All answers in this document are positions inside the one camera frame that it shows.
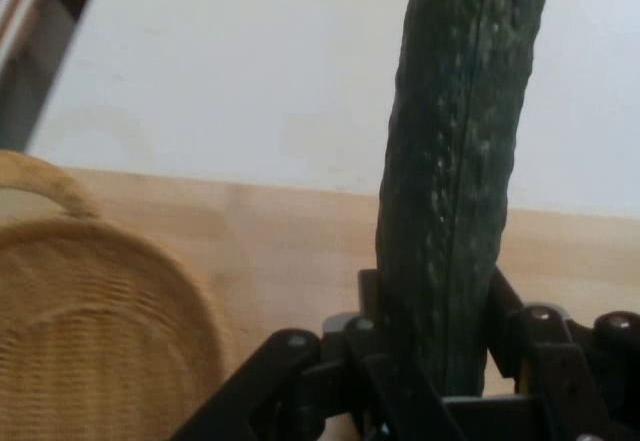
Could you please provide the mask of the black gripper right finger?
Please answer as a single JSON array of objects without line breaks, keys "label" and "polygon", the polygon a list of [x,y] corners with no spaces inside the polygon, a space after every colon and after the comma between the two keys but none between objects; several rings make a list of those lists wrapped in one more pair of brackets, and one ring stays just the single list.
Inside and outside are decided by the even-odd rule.
[{"label": "black gripper right finger", "polygon": [[500,374],[540,403],[550,439],[638,439],[638,314],[612,311],[583,326],[556,305],[523,302],[496,270],[486,320]]}]

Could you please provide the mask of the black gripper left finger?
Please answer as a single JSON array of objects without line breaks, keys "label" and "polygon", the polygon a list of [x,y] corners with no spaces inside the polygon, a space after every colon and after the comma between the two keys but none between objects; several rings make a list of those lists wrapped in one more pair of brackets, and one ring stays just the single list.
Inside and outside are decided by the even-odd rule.
[{"label": "black gripper left finger", "polygon": [[358,275],[360,311],[322,336],[272,334],[175,440],[317,440],[348,413],[363,440],[440,440],[442,405],[400,361],[381,323],[379,275]]}]

